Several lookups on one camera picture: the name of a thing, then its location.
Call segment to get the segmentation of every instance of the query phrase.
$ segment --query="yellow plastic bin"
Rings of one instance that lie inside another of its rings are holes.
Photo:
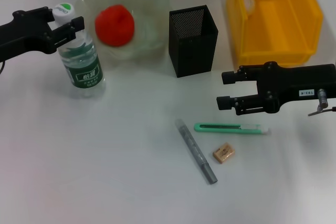
[[[227,0],[226,8],[235,65],[293,66],[315,54],[323,20],[316,0]]]

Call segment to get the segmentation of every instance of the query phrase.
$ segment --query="red ball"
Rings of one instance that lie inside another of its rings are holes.
[[[113,47],[127,44],[134,35],[134,19],[122,5],[113,5],[103,10],[94,24],[97,37]]]

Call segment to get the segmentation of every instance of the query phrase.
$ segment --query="mesh pencil cup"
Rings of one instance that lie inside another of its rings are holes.
[[[169,55],[176,76],[211,71],[217,36],[206,5],[169,12]]]

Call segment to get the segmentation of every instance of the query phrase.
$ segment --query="glass bowl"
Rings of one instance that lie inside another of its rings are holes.
[[[135,31],[132,40],[121,47],[102,43],[96,35],[95,18],[111,5],[123,5],[133,16]],[[134,59],[150,56],[165,48],[169,36],[169,0],[78,0],[77,16],[83,16],[85,28],[97,46],[98,54],[115,59]]]

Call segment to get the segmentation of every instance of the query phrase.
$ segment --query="white tabletop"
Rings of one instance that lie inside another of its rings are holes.
[[[0,0],[12,12],[76,0]],[[318,102],[291,102],[277,114],[236,116],[216,97],[256,93],[254,82],[222,84],[232,71],[221,0],[206,4],[219,30],[213,71],[177,79],[168,54],[115,64],[100,56],[100,100],[71,98],[57,54],[30,52],[0,76],[0,223],[335,223],[336,114],[307,117]],[[336,5],[324,12],[320,46],[308,64],[334,63]],[[329,101],[331,106],[336,101]],[[218,178],[207,184],[175,128],[182,118]],[[271,135],[196,133],[196,122],[261,123]],[[224,164],[212,152],[229,142]]]

